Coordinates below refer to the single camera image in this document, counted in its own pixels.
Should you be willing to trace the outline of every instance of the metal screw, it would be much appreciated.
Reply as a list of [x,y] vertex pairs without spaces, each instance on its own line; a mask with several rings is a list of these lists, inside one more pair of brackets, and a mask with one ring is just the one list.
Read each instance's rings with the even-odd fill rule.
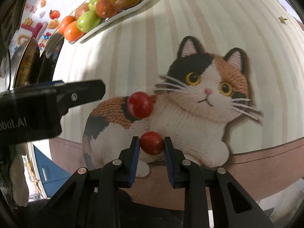
[[181,162],[183,165],[190,165],[191,164],[191,161],[189,159],[184,159],[182,162]]
[[220,174],[225,174],[226,170],[224,168],[220,167],[220,168],[217,169],[217,172],[220,173]]
[[121,160],[120,159],[114,159],[113,160],[113,162],[112,162],[112,164],[114,164],[114,165],[121,165]]
[[84,174],[84,173],[86,173],[86,172],[87,172],[87,169],[86,169],[86,168],[79,168],[79,169],[77,170],[77,173],[80,174],[80,175],[82,175],[82,174]]
[[76,101],[78,99],[77,93],[72,93],[72,101]]

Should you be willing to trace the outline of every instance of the cat's head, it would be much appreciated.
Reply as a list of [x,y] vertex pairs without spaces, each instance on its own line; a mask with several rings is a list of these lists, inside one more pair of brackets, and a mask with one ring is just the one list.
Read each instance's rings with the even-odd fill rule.
[[246,59],[239,48],[224,57],[206,53],[198,39],[187,36],[163,89],[184,110],[211,121],[229,122],[244,113],[249,101]]

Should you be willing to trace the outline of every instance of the cabinet handle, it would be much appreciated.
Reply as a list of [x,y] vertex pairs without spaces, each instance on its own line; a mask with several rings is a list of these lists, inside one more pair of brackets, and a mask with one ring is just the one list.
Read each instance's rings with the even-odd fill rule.
[[44,180],[47,181],[48,178],[47,178],[47,174],[46,174],[46,172],[45,172],[44,167],[42,167],[42,173],[43,173]]

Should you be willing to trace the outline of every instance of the cat's ear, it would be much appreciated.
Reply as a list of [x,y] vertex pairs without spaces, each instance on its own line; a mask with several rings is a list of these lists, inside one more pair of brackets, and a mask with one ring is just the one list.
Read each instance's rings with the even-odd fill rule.
[[237,68],[241,73],[243,73],[245,63],[247,61],[247,55],[242,49],[233,48],[226,54],[226,56],[224,56],[224,60],[229,62],[233,67]]
[[205,53],[203,46],[200,41],[192,36],[187,36],[183,39],[179,46],[179,50],[177,53],[177,58],[185,57],[193,54],[203,54]]

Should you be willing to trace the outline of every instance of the knitted cat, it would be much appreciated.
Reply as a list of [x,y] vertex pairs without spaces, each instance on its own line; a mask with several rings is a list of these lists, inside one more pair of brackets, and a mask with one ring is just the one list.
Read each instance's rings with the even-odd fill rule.
[[[83,134],[84,158],[88,168],[102,167],[128,148],[133,136],[156,131],[170,136],[175,148],[197,164],[224,164],[229,149],[222,141],[228,122],[247,106],[248,85],[243,74],[246,53],[234,48],[225,57],[205,53],[198,39],[187,36],[164,82],[156,84],[153,113],[138,120],[127,109],[128,97],[100,103],[87,119]],[[145,163],[161,160],[163,154],[139,155],[138,176],[149,172]]]

